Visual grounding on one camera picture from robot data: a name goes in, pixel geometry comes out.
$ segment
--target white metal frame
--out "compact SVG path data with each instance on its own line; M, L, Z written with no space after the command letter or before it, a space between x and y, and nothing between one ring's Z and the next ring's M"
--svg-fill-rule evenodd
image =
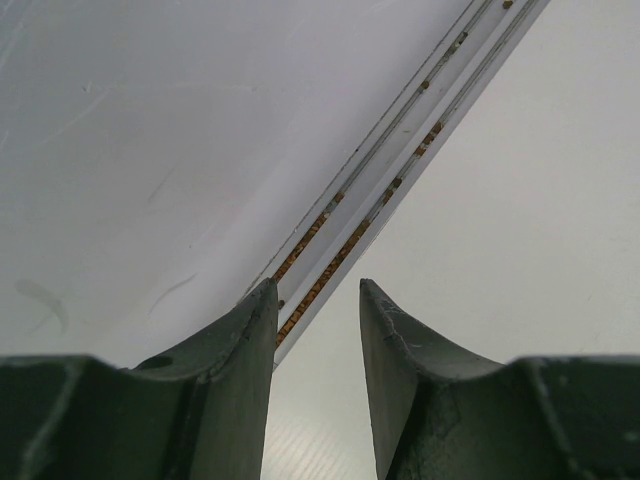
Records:
M314 286L317 292L321 275L340 250L350 239L352 244L356 242L328 280L325 275L319 292L281 338L274 368L374 240L548 2L474 0L256 279L258 282L274 276L322 218L320 228L279 278L279 296L284 304L278 328L282 329Z

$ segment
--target white wall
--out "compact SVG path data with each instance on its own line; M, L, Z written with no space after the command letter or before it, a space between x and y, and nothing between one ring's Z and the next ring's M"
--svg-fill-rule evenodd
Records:
M264 480L375 478L361 277L499 361L640 352L639 18L551 2L276 370Z
M0 353L233 307L469 1L0 0Z

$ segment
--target metal track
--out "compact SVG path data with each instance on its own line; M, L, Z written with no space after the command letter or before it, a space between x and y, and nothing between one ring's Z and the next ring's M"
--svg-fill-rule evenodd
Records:
M278 283L274 368L548 2L471 2L256 278Z

